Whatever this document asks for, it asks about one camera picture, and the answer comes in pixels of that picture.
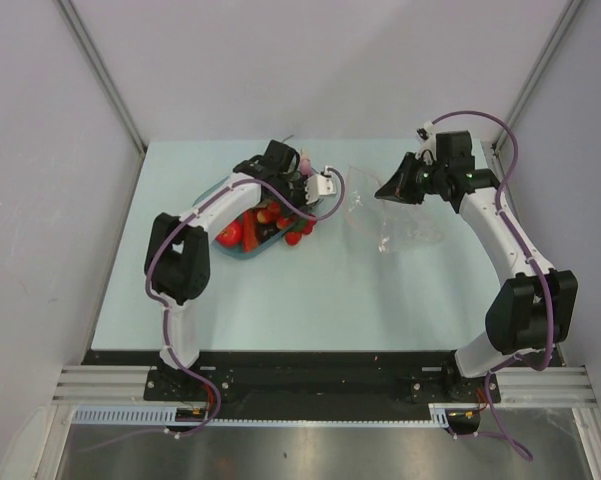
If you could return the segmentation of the red cherry tomato bunch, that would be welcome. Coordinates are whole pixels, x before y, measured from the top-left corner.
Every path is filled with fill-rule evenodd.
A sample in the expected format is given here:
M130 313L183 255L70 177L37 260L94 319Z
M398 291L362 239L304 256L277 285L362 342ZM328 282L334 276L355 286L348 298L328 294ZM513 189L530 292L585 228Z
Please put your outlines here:
M293 213L283 213L281 205L276 201L266 202L254 210L257 211L258 224L275 223L279 229L279 233L275 237L262 245L283 240L288 246L294 247L305 236L313 232L316 224L314 220L308 220Z

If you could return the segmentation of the clear zip top bag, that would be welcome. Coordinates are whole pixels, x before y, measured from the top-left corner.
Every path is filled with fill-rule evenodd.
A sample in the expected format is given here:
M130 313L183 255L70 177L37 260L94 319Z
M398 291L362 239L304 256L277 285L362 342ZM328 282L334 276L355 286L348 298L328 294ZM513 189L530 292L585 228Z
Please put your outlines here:
M441 224L425 206L405 205L374 197L381 179L350 166L346 176L345 220L354 235L381 254L436 245L445 238Z

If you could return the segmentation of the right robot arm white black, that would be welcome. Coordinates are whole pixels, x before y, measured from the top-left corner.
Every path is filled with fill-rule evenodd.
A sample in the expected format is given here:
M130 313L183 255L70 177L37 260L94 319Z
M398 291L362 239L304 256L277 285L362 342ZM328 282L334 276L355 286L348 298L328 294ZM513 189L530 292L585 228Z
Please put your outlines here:
M450 204L473 230L500 284L483 333L455 352L455 367L441 376L443 393L464 401L476 391L476 377L509 363L522 361L535 370L549 365L555 346L568 335L578 282L531 242L495 174L477 168L469 132L422 128L418 135L419 150L404 155L375 198L420 205L436 196Z

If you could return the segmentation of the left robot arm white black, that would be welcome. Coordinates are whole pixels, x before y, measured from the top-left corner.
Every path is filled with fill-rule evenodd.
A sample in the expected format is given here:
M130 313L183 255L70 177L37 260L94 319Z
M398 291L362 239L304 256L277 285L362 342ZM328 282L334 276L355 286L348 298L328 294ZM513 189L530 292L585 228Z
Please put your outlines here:
M211 278L210 247L232 221L268 200L284 213L306 221L322 221L333 211L317 216L323 198L341 189L332 167L316 171L307 157L293 147L272 140L262 154L242 160L192 207L174 216L159 214L153 221L144 263L147 296L162 309L161 360L171 367L166 387L177 398L194 397L200 374L191 369L200 355L193 339L189 310Z

